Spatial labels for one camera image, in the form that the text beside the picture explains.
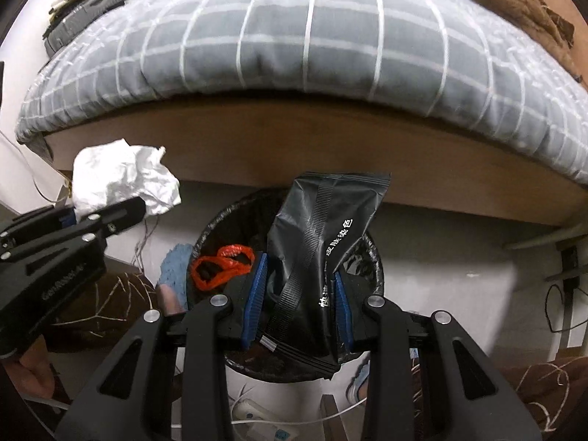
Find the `white cable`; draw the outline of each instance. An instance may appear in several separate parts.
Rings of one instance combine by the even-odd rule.
[[[341,415],[347,413],[348,411],[351,411],[353,408],[356,408],[357,406],[361,405],[366,399],[367,398],[362,399],[360,402],[357,402],[354,405],[351,405],[349,408],[346,408],[343,411],[340,411],[339,413],[335,413],[334,415],[327,416],[325,418],[315,419],[314,421],[289,422],[289,421],[266,421],[265,419],[244,419],[242,421],[233,421],[233,422],[231,422],[231,424],[260,423],[260,424],[277,424],[277,425],[283,424],[284,426],[301,426],[303,424],[321,423],[323,421],[328,421],[329,419],[336,418],[338,416],[341,416]]]
[[[20,147],[18,147],[14,142],[12,142],[8,138],[8,136],[6,134],[4,134],[4,131],[0,130],[0,136],[2,136],[12,147],[14,147],[20,153],[21,157],[25,161],[26,166],[29,169],[29,174],[31,175],[31,179],[33,180],[33,184],[35,185],[35,189],[41,197],[43,197],[47,202],[50,202],[52,204],[57,204],[58,202],[61,202],[61,201],[66,200],[68,198],[67,196],[65,196],[65,197],[59,198],[58,200],[51,200],[49,197],[47,197],[45,194],[43,194],[43,192],[40,191],[39,186],[36,183],[35,172],[33,171],[33,168],[31,167],[31,164],[29,163],[29,161],[26,158],[22,149]]]
[[[247,391],[245,391],[245,386],[247,386],[247,383],[245,383],[243,385],[243,387],[241,388],[241,393],[240,393],[239,397],[234,401],[233,405],[230,407],[230,422],[231,422],[231,424],[233,424],[234,407],[237,406],[237,403],[239,403],[239,401],[241,401],[243,396],[245,396],[247,393],[249,393],[255,387],[255,386],[252,386]],[[245,439],[243,438],[243,436],[241,436],[241,433],[239,433],[239,430],[237,430],[237,428],[234,429],[234,432],[237,435],[237,437],[239,437],[240,441],[245,441]]]
[[[24,401],[39,403],[41,405],[47,405],[47,406],[51,406],[53,408],[59,408],[64,411],[69,410],[69,405],[66,405],[65,403],[62,403],[60,401],[48,400],[45,398],[36,398],[35,396],[25,395],[24,393],[21,393],[21,398],[24,399]]]
[[[130,264],[135,265],[142,273],[145,273],[145,265],[143,264],[143,249],[145,248],[145,245],[147,245],[147,241],[153,235],[159,224],[159,215],[155,216],[155,218],[155,225],[151,228],[151,231],[149,231],[147,219],[143,219],[145,234],[143,235],[143,239],[139,240],[135,245],[135,255],[133,255],[133,258],[130,261]]]

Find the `blue towel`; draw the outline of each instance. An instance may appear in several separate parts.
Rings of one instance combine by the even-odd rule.
[[[186,311],[186,271],[191,254],[190,244],[178,244],[172,248],[161,263],[161,276],[158,281],[158,284],[162,283],[173,289],[180,305]]]

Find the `gray bag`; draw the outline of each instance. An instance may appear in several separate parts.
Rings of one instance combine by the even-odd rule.
[[[57,51],[71,43],[92,21],[114,7],[124,4],[125,1],[127,0],[84,0],[49,32],[45,38],[47,55],[51,58]]]

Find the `white wall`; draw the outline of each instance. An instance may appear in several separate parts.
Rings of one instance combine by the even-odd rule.
[[[5,61],[0,129],[13,142],[14,128],[26,91],[49,59],[42,35],[49,25],[48,12],[53,1],[29,0],[0,46],[0,60]],[[35,172],[39,188],[55,200],[63,178],[26,147],[21,147]],[[47,205],[37,194],[21,155],[1,137],[0,201],[20,213]]]

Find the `bed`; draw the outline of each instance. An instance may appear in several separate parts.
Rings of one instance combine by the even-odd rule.
[[[60,171],[124,137],[180,179],[391,172],[387,200],[563,225],[588,94],[470,0],[130,0],[39,73],[17,139]]]

